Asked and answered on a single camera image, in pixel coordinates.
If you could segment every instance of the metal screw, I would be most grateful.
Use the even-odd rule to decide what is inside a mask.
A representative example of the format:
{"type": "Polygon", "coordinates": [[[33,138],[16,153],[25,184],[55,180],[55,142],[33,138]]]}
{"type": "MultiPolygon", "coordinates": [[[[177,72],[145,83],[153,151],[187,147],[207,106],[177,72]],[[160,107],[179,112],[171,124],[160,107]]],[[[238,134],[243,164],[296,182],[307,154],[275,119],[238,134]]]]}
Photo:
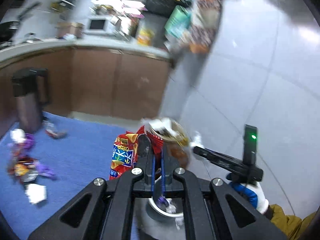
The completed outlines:
{"type": "Polygon", "coordinates": [[[212,183],[216,186],[221,186],[223,184],[223,180],[220,178],[213,179],[212,183]]]}
{"type": "Polygon", "coordinates": [[[140,169],[140,168],[133,168],[131,170],[131,173],[134,175],[139,175],[141,172],[142,172],[142,169],[140,169]]]}
{"type": "Polygon", "coordinates": [[[181,175],[181,174],[184,174],[185,173],[185,169],[184,168],[176,168],[175,170],[174,170],[174,172],[175,173],[177,173],[177,174],[179,174],[179,175],[181,175]]]}
{"type": "Polygon", "coordinates": [[[104,183],[104,180],[102,178],[97,178],[93,181],[93,184],[96,186],[101,186],[104,183]]]}

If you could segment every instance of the blue glove cuff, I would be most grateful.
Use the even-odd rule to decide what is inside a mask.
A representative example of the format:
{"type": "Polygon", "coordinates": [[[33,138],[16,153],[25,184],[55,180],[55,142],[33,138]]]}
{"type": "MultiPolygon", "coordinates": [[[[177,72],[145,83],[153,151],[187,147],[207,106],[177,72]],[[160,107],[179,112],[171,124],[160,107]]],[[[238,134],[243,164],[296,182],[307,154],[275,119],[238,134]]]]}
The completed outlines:
{"type": "Polygon", "coordinates": [[[238,193],[243,192],[249,198],[250,204],[256,209],[258,206],[258,196],[252,190],[239,183],[230,182],[229,185],[238,193]]]}

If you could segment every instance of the blue carpet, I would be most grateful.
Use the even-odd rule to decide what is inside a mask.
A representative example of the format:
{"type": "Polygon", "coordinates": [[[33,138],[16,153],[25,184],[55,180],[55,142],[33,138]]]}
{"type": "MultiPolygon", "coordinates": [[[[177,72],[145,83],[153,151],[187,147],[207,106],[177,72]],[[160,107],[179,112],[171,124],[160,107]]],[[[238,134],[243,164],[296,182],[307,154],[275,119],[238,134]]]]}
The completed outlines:
{"type": "MultiPolygon", "coordinates": [[[[32,205],[19,182],[14,182],[7,172],[11,143],[9,132],[0,143],[0,210],[21,239],[25,240],[39,225],[72,199],[93,179],[109,178],[113,143],[125,129],[99,123],[83,122],[45,113],[58,130],[66,129],[68,135],[52,139],[44,129],[35,134],[35,146],[29,152],[31,157],[51,167],[58,179],[38,177],[37,184],[47,188],[47,200],[32,205]]],[[[137,238],[135,221],[132,223],[131,239],[137,238]]]]}

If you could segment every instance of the brown cabinet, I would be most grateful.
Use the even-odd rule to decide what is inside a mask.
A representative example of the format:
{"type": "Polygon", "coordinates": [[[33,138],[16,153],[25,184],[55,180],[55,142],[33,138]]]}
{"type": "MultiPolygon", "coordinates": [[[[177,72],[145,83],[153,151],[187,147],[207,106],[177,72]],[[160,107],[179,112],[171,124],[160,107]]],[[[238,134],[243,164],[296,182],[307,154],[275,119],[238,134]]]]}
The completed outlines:
{"type": "MultiPolygon", "coordinates": [[[[25,67],[47,68],[49,70],[49,88],[51,103],[44,110],[52,114],[68,116],[71,112],[71,64],[73,51],[64,49],[22,60],[8,67],[10,75],[25,67]]],[[[40,98],[43,96],[43,83],[39,78],[40,98]]]]}
{"type": "Polygon", "coordinates": [[[114,74],[120,54],[77,49],[72,68],[72,110],[111,115],[114,74]]]}
{"type": "Polygon", "coordinates": [[[122,55],[116,70],[112,116],[134,120],[156,117],[168,74],[168,62],[122,55]]]}
{"type": "MultiPolygon", "coordinates": [[[[113,52],[63,48],[28,55],[1,68],[0,137],[17,120],[10,76],[25,67],[49,70],[51,103],[44,110],[50,113],[68,116],[76,111],[133,120],[156,117],[170,64],[113,52]]],[[[40,99],[44,101],[42,78],[38,84],[40,99]]]]}

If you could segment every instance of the black handle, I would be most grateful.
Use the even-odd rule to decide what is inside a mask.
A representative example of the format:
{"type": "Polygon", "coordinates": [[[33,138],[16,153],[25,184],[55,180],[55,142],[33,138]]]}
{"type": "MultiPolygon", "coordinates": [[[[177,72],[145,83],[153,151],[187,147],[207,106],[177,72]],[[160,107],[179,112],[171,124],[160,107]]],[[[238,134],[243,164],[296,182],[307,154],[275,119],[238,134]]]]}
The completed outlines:
{"type": "Polygon", "coordinates": [[[40,77],[44,78],[44,90],[45,90],[45,95],[47,98],[47,101],[45,102],[41,102],[42,106],[46,106],[47,104],[49,104],[51,102],[51,97],[50,97],[50,91],[49,91],[49,77],[48,77],[48,69],[46,68],[40,68],[37,69],[37,75],[40,77]]]}
{"type": "Polygon", "coordinates": [[[35,7],[41,5],[41,2],[35,2],[33,5],[31,5],[29,8],[25,9],[19,16],[18,16],[18,20],[22,21],[22,18],[32,9],[34,9],[35,7]]]}

